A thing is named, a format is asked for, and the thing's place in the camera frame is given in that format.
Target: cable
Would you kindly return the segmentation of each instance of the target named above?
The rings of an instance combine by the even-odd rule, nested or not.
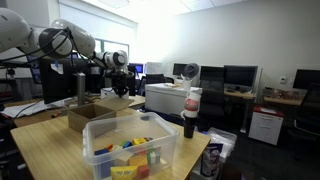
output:
[[[70,39],[71,39],[71,42],[72,42],[72,44],[74,45],[76,51],[79,53],[80,58],[83,60],[84,64],[86,65],[86,66],[84,66],[84,67],[82,68],[82,70],[81,70],[81,72],[83,72],[83,71],[85,70],[85,68],[87,68],[87,65],[89,64],[89,60],[88,60],[88,62],[86,62],[86,60],[83,58],[82,54],[80,54],[79,49],[78,49],[78,47],[77,47],[77,44],[75,43],[71,32],[70,32]]]
[[[0,62],[5,62],[5,61],[10,61],[12,59],[17,59],[17,58],[21,58],[21,57],[24,57],[24,56],[29,56],[29,55],[32,55],[33,53],[36,53],[38,51],[41,51],[44,47],[47,47],[50,43],[52,43],[52,41],[54,41],[58,35],[60,35],[62,32],[64,32],[65,30],[68,30],[68,34],[70,32],[70,30],[68,28],[66,29],[62,29],[61,31],[59,31],[49,42],[47,42],[43,47],[41,47],[40,49],[37,49],[35,51],[32,51],[30,53],[27,53],[27,54],[22,54],[22,55],[19,55],[19,56],[14,56],[14,57],[11,57],[11,58],[7,58],[7,59],[0,59]]]
[[[19,116],[19,114],[21,114],[24,110],[26,110],[26,109],[28,109],[28,108],[30,108],[30,107],[38,104],[38,103],[41,102],[41,101],[42,101],[42,100],[40,100],[40,101],[38,101],[38,102],[36,102],[36,103],[34,103],[34,104],[31,104],[30,106],[27,106],[27,107],[23,108],[23,109],[22,109],[21,111],[19,111],[18,114],[12,119],[12,121],[14,121],[15,119],[17,119],[18,116]]]
[[[57,47],[55,47],[54,49],[52,49],[52,50],[49,51],[48,53],[46,53],[46,54],[44,54],[44,55],[42,55],[42,56],[40,56],[40,57],[37,57],[36,59],[33,59],[33,60],[31,60],[31,61],[29,61],[29,62],[26,62],[26,63],[23,63],[23,65],[25,65],[25,64],[31,64],[31,63],[33,63],[33,62],[35,62],[35,61],[38,61],[39,59],[47,56],[48,54],[51,54],[53,51],[57,50],[57,49],[67,40],[68,37],[69,37],[69,33],[67,34],[67,36],[65,36],[65,38],[63,39],[63,41],[62,41]]]

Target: filing cabinet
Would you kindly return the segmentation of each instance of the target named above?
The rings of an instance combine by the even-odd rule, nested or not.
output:
[[[253,110],[249,137],[277,145],[283,113],[256,105]]]

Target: computer monitor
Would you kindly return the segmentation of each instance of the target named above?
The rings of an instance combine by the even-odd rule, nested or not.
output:
[[[211,80],[224,77],[223,67],[201,66],[200,80]]]
[[[37,59],[37,57],[31,56],[31,55],[27,56],[26,58],[27,58],[28,62]],[[72,52],[67,58],[78,59],[78,53]],[[41,84],[38,61],[30,62],[30,71],[31,71],[31,75],[32,75],[32,79],[33,79],[34,84]]]
[[[184,68],[186,67],[186,65],[187,64],[174,63],[172,75],[176,75],[176,76],[180,76],[181,74],[183,75]]]
[[[136,66],[128,65],[128,70],[132,73],[134,73],[134,76],[127,78],[127,86],[129,88],[129,96],[135,96],[136,95]]]
[[[320,70],[297,70],[293,88],[307,90],[312,83],[320,84]]]
[[[77,95],[77,77],[74,74],[86,71],[87,60],[41,58],[38,63],[45,104]]]
[[[246,92],[253,90],[258,66],[224,66],[225,88]]]
[[[136,72],[137,73],[143,73],[143,64],[139,64],[139,63],[129,63],[130,66],[135,66]]]

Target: office chair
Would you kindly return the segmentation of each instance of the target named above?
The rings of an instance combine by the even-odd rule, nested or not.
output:
[[[198,113],[198,130],[207,131],[210,127],[225,129],[223,68],[215,68],[215,76],[202,76],[200,87],[202,95]]]
[[[165,83],[163,74],[146,74],[146,84]]]
[[[145,84],[146,84],[146,77],[142,76],[139,82],[137,95],[145,96],[145,89],[144,89]]]
[[[316,149],[316,142],[320,136],[320,84],[312,84],[305,95],[301,105],[299,106],[297,117],[294,120],[296,129],[288,130],[293,140],[300,142],[295,149],[298,151],[293,153],[293,158],[301,160],[299,155],[310,154]]]
[[[174,84],[174,79],[171,77],[164,77],[164,82]]]

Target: white container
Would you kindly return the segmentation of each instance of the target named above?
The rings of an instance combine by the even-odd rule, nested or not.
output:
[[[163,83],[146,84],[146,109],[180,116],[188,91],[183,87],[168,87]],[[202,88],[191,87],[190,91],[202,93]]]
[[[95,137],[95,131],[107,124],[116,123],[116,128]],[[110,178],[110,167],[126,166],[126,160],[137,152],[157,149],[160,162],[149,164],[150,175],[172,165],[174,148],[179,131],[155,113],[145,113],[89,122],[83,130],[83,157],[93,166],[94,179]],[[134,138],[152,137],[153,140],[121,150],[94,155],[94,152],[113,144]]]
[[[213,127],[208,130],[208,135],[211,137],[210,143],[223,144],[219,159],[220,162],[225,163],[227,157],[230,156],[233,151],[237,141],[237,135]]]

